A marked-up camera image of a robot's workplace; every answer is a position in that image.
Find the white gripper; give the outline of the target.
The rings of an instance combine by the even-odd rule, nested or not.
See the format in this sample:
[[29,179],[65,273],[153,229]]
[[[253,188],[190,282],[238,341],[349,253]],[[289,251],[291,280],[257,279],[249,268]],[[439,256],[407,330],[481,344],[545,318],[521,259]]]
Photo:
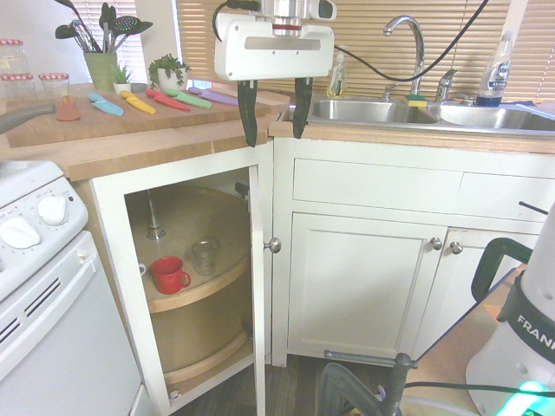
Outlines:
[[326,76],[332,67],[332,29],[305,24],[299,36],[275,36],[269,22],[221,13],[217,31],[214,71],[222,79],[239,81],[238,109],[247,145],[257,143],[256,80],[296,78],[292,126],[293,136],[300,139],[310,110],[312,77]]

